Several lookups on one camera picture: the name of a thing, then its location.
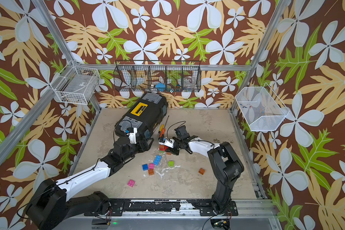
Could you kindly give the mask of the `orange handled screwdriver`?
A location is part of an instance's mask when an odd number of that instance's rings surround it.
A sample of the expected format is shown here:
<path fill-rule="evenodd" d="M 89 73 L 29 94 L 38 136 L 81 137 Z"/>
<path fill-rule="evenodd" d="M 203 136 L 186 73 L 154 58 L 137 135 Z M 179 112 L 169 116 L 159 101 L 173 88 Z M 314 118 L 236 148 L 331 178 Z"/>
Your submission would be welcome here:
<path fill-rule="evenodd" d="M 160 135 L 159 135 L 159 139 L 162 138 L 164 136 L 164 133 L 165 133 L 165 128 L 162 129 Z"/>

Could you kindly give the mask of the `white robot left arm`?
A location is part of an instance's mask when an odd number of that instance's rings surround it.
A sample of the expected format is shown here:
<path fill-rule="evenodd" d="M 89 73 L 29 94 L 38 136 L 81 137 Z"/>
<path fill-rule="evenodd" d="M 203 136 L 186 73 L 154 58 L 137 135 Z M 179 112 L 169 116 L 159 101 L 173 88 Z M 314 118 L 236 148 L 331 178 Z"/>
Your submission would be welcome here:
<path fill-rule="evenodd" d="M 125 136 L 114 142 L 114 147 L 96 164 L 70 177 L 57 181 L 43 181 L 24 209 L 24 214 L 40 229 L 52 230 L 63 220 L 88 213 L 108 215 L 112 211 L 110 199 L 98 191 L 88 196 L 76 194 L 92 184 L 108 178 L 130 162 L 136 154 L 148 151 L 153 138 L 128 128 Z"/>

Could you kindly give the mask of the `magenta lego brick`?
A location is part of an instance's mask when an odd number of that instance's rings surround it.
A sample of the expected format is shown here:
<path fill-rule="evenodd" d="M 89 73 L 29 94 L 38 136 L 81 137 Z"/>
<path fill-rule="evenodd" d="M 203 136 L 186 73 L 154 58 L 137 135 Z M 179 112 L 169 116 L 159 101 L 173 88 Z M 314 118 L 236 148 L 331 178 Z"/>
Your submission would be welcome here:
<path fill-rule="evenodd" d="M 135 185 L 135 181 L 134 180 L 129 180 L 128 181 L 128 183 L 127 183 L 127 185 L 129 186 L 129 187 L 133 187 L 134 185 Z"/>

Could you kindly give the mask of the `light blue long lego brick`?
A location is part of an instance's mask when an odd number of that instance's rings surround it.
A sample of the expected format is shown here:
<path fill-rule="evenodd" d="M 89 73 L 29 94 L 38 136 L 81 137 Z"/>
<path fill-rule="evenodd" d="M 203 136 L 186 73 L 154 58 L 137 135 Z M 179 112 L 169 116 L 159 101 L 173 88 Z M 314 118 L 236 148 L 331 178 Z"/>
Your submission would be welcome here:
<path fill-rule="evenodd" d="M 155 157 L 155 159 L 153 161 L 153 164 L 154 165 L 159 165 L 161 159 L 162 159 L 161 155 L 156 155 L 156 157 Z"/>

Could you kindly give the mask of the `dark blue lego brick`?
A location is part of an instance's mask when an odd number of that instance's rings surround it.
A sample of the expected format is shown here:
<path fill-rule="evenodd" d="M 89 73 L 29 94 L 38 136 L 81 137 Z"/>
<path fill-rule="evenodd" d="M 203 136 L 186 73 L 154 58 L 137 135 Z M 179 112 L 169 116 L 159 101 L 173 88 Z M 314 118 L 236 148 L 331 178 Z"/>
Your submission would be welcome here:
<path fill-rule="evenodd" d="M 149 169 L 149 168 L 148 168 L 148 165 L 147 165 L 147 164 L 144 164 L 144 165 L 142 166 L 142 169 L 143 169 L 144 171 L 148 170 L 148 169 Z"/>

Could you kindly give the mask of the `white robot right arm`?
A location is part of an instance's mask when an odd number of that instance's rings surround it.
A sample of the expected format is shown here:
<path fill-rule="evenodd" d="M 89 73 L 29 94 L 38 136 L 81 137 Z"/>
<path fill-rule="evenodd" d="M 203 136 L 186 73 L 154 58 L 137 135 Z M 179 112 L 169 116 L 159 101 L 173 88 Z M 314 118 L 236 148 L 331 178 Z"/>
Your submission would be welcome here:
<path fill-rule="evenodd" d="M 159 137 L 159 144 L 166 146 L 167 151 L 179 155 L 180 150 L 188 153 L 199 153 L 209 158 L 217 186 L 211 197 L 211 207 L 215 214 L 221 214 L 229 208 L 233 187 L 244 172 L 244 165 L 230 143 L 213 143 L 198 136 L 191 136 L 185 125 L 177 127 L 175 137 Z"/>

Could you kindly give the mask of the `red long lego brick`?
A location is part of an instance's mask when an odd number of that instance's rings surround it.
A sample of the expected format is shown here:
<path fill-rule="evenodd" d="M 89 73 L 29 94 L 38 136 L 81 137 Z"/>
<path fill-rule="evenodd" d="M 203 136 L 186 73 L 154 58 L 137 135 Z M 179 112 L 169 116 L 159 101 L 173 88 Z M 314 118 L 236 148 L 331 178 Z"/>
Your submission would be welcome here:
<path fill-rule="evenodd" d="M 166 145 L 162 145 L 162 144 L 160 144 L 159 145 L 159 151 L 161 151 L 161 152 L 165 152 L 165 151 L 167 151 L 168 150 L 168 146 L 166 146 Z"/>

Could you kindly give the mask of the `blue object in basket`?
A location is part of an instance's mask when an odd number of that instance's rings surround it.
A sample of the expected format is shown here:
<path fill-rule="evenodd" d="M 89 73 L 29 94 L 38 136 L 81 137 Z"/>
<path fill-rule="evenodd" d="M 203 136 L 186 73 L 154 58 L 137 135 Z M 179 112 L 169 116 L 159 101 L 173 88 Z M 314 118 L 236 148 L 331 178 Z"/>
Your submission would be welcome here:
<path fill-rule="evenodd" d="M 158 91 L 164 91 L 165 89 L 166 89 L 166 86 L 165 86 L 165 84 L 163 84 L 163 83 L 158 83 L 158 84 L 156 84 L 155 85 L 155 88 L 158 90 Z"/>

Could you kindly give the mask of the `black toolbox with yellow label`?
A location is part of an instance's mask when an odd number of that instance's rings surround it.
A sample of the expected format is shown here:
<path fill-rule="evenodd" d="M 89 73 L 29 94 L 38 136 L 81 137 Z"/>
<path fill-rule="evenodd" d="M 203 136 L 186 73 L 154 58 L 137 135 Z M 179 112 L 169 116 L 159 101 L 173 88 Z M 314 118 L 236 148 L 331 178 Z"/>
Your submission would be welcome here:
<path fill-rule="evenodd" d="M 152 137 L 166 116 L 167 108 L 167 99 L 163 95 L 154 92 L 145 93 L 117 122 L 116 135 L 125 136 L 124 133 L 128 127 L 136 127 L 140 133 L 148 129 Z"/>

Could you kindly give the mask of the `black mounting rail base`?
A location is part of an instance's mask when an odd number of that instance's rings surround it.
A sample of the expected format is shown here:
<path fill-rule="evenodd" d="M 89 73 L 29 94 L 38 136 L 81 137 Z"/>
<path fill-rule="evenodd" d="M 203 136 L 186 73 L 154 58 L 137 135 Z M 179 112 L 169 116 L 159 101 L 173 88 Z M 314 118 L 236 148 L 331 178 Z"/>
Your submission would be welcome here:
<path fill-rule="evenodd" d="M 211 217 L 216 215 L 217 205 L 211 199 L 109 199 L 101 209 L 101 215 L 125 217 L 128 214 L 145 216 L 154 214 L 179 217 Z"/>

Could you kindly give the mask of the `yellow handled screwdriver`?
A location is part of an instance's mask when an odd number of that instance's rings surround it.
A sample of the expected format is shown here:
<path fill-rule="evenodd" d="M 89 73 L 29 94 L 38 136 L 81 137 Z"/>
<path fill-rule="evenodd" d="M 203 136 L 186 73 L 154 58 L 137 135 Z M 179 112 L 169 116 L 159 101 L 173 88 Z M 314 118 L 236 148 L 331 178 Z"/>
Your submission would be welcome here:
<path fill-rule="evenodd" d="M 169 118 L 169 116 L 167 117 L 165 123 L 160 126 L 160 129 L 159 129 L 159 132 L 158 132 L 159 134 L 161 134 L 162 132 L 165 131 L 165 126 L 167 125 L 168 118 Z"/>

